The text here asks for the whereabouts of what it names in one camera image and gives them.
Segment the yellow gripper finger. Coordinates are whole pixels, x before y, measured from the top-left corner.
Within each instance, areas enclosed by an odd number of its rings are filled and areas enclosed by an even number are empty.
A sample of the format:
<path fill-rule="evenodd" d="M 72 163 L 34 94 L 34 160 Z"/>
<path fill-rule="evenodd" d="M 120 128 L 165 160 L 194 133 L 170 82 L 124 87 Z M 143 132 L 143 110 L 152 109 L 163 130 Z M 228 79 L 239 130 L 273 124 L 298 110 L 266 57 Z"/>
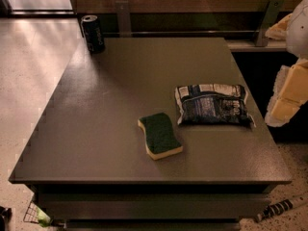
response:
<path fill-rule="evenodd" d="M 270 127 L 287 124 L 308 101 L 308 60 L 298 59 L 291 67 L 278 71 L 273 96 L 269 100 L 265 122 Z"/>
<path fill-rule="evenodd" d="M 265 36 L 269 39 L 284 40 L 287 35 L 287 28 L 291 16 L 291 14 L 288 14 L 284 16 L 281 20 L 279 20 L 277 23 L 269 27 L 265 32 Z"/>

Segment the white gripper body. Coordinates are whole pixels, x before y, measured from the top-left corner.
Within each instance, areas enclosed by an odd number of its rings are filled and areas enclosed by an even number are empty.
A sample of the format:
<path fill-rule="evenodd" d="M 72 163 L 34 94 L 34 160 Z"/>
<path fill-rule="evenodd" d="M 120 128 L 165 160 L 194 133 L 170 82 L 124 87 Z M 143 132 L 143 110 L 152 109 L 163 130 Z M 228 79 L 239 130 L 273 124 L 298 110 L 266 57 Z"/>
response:
<path fill-rule="evenodd" d="M 290 17 L 286 45 L 298 58 L 308 58 L 308 0 L 302 0 Z"/>

